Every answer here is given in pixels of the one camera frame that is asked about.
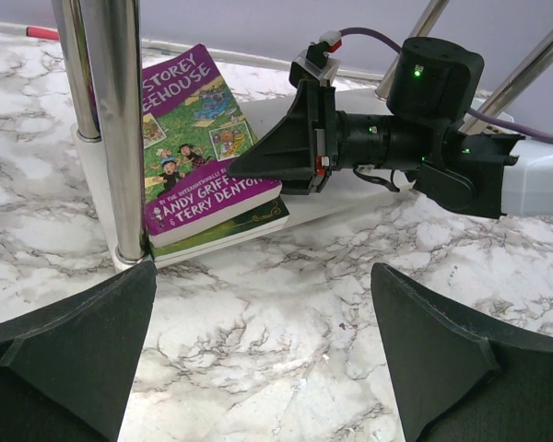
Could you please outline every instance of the stacked books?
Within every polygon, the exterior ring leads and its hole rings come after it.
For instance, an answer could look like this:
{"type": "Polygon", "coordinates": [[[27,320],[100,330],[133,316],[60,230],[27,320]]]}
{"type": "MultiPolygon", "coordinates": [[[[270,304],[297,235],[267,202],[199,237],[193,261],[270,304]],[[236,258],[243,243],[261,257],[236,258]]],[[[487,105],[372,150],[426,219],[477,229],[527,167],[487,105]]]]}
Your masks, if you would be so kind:
{"type": "Polygon", "coordinates": [[[143,111],[146,226],[156,262],[285,224],[280,181],[227,176],[257,137],[205,46],[144,69],[143,111]]]}

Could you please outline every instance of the white marble countertop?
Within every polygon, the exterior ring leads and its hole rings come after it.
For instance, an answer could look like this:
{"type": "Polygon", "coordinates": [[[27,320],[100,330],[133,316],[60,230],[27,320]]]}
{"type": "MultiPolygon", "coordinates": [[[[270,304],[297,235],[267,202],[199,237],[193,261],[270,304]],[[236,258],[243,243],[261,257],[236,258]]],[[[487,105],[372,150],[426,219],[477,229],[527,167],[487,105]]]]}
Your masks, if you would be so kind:
{"type": "MultiPolygon", "coordinates": [[[[293,92],[286,72],[220,69],[240,100],[293,92]]],[[[114,274],[74,120],[59,44],[0,35],[0,322],[114,274]]],[[[402,441],[375,262],[553,335],[553,219],[451,215],[407,192],[161,270],[120,440],[402,441]]]]}

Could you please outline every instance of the stainless steel pole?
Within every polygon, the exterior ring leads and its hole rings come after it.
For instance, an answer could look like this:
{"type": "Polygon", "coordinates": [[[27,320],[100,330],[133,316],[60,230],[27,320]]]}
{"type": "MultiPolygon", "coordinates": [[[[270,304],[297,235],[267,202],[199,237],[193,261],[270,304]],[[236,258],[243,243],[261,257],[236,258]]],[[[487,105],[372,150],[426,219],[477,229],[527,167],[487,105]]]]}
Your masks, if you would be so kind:
{"type": "MultiPolygon", "coordinates": [[[[553,30],[479,107],[479,111],[497,117],[553,63],[553,30]]],[[[461,127],[466,134],[479,134],[488,124],[471,117],[461,127]]]]}
{"type": "Polygon", "coordinates": [[[139,0],[81,0],[107,158],[117,254],[144,256],[142,65],[139,0]]]}
{"type": "MultiPolygon", "coordinates": [[[[416,23],[416,26],[409,34],[409,37],[426,37],[448,4],[449,0],[430,0],[426,6],[426,9],[424,9],[422,16],[418,19],[418,23],[416,23]]],[[[389,97],[389,91],[391,90],[391,85],[394,82],[395,69],[397,68],[398,60],[399,56],[395,57],[391,67],[375,90],[380,99],[387,99],[387,97],[389,97]]]]}
{"type": "Polygon", "coordinates": [[[80,4],[78,0],[52,0],[52,5],[74,101],[78,134],[86,141],[99,141],[99,119],[80,4]]]}

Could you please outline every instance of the green book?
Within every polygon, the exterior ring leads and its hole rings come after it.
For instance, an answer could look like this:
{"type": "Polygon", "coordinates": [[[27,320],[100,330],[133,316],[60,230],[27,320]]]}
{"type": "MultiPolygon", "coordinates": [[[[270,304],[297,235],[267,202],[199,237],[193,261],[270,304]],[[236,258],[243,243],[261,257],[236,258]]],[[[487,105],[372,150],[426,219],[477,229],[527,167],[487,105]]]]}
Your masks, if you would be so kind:
{"type": "Polygon", "coordinates": [[[192,237],[168,246],[152,247],[151,252],[157,262],[193,258],[277,230],[287,222],[288,215],[283,201],[276,198],[192,237]]]}

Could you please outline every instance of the black mount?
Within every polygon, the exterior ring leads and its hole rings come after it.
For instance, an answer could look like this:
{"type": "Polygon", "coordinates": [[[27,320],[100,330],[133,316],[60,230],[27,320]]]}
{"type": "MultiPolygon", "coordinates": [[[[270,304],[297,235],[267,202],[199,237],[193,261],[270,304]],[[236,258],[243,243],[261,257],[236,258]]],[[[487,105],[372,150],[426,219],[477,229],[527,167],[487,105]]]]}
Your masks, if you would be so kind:
{"type": "MultiPolygon", "coordinates": [[[[312,63],[309,55],[305,62],[312,63]]],[[[304,67],[291,66],[297,96],[287,115],[230,165],[231,177],[281,180],[283,193],[309,194],[340,169],[400,170],[449,211],[501,216],[503,168],[515,163],[509,154],[523,137],[458,132],[484,68],[481,55],[440,39],[407,39],[387,100],[393,116],[335,110],[335,88],[315,76],[319,66],[304,67]]]]}

